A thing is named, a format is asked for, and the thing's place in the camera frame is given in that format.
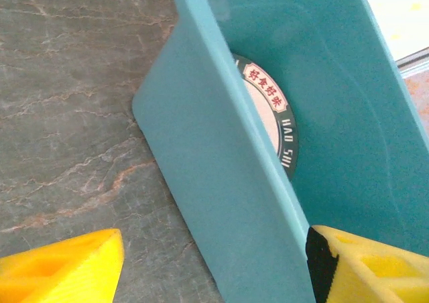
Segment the marble countertop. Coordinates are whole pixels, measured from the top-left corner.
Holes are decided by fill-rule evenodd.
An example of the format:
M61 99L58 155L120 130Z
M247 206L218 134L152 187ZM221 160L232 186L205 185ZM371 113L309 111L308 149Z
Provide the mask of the marble countertop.
M115 302L222 302L131 114L173 0L0 0L0 256L123 234ZM429 75L407 80L429 127Z

